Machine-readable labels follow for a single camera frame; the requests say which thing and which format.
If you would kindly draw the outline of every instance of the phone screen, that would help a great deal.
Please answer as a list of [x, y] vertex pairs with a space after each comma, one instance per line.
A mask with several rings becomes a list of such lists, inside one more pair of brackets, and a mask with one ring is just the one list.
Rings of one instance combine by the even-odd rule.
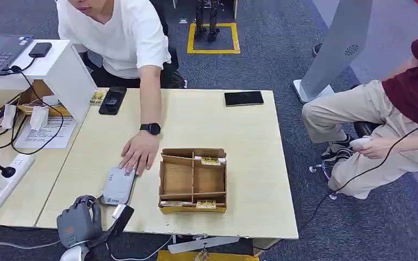
[[260, 91], [242, 91], [242, 92], [226, 92], [225, 105], [237, 106], [237, 105], [252, 105], [263, 104], [262, 93]]
[[105, 99], [100, 106], [99, 113], [117, 114], [119, 107], [121, 106], [122, 99], [126, 95], [126, 91], [127, 89], [123, 87], [111, 87], [105, 95]]

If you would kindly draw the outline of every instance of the game controller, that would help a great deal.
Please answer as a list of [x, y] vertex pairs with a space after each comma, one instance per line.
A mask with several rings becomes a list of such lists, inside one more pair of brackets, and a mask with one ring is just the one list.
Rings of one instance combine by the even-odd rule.
[[366, 144], [369, 141], [371, 141], [370, 138], [361, 138], [361, 139], [352, 140], [352, 141], [350, 141], [350, 146], [354, 150], [360, 150], [360, 149], [363, 148], [363, 145]]

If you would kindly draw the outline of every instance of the humanoid robot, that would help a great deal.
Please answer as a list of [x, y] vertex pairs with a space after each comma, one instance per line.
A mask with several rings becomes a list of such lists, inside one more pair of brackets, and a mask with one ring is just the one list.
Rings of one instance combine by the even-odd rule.
[[202, 40], [207, 32], [207, 29], [202, 26], [204, 8], [211, 8], [209, 34], [207, 35], [207, 41], [214, 42], [217, 39], [217, 34], [220, 32], [216, 26], [218, 5], [218, 0], [196, 0], [196, 30], [194, 37], [196, 41]]

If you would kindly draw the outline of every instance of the khaki pants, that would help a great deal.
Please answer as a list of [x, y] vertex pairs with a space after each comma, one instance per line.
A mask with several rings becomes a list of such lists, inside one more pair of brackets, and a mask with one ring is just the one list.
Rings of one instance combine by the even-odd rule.
[[[341, 122], [368, 121], [383, 124], [374, 130], [372, 136], [387, 139], [400, 139], [418, 127], [417, 123], [406, 118], [393, 106], [379, 80], [306, 104], [302, 110], [302, 119], [315, 143], [344, 140], [346, 135], [339, 124]], [[410, 134], [411, 137], [416, 135], [418, 130]], [[341, 188], [348, 180], [379, 165], [382, 160], [368, 159], [355, 153], [348, 160], [335, 164], [328, 187], [333, 190]], [[416, 171], [418, 150], [390, 153], [381, 167], [354, 179], [339, 192], [365, 199], [371, 189], [390, 183], [406, 172]]]

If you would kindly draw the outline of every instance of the light wood tabletop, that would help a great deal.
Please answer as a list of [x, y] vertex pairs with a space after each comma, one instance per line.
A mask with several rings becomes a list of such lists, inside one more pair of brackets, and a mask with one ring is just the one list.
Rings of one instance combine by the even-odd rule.
[[[162, 90], [164, 122], [159, 151], [223, 148], [227, 154], [226, 213], [161, 213], [158, 156], [153, 167], [136, 181], [129, 201], [135, 212], [125, 231], [298, 238], [273, 93], [262, 91], [263, 105], [227, 108], [224, 92]], [[55, 228], [57, 216], [76, 197], [100, 195], [108, 170], [119, 163], [122, 147], [136, 134], [140, 125], [138, 89], [128, 89], [117, 115], [100, 115], [98, 109], [90, 108], [38, 227]], [[28, 193], [26, 197], [36, 194]], [[114, 221], [110, 217], [113, 210], [102, 206], [104, 229]]]
[[[8, 101], [16, 93], [0, 102]], [[8, 226], [34, 226], [62, 169], [80, 124], [75, 128], [67, 148], [48, 148], [36, 153], [35, 162], [0, 208], [0, 224]], [[11, 131], [0, 136], [0, 146], [10, 142]], [[21, 149], [31, 152], [35, 149]], [[0, 164], [9, 165], [18, 153], [10, 146], [0, 149]]]

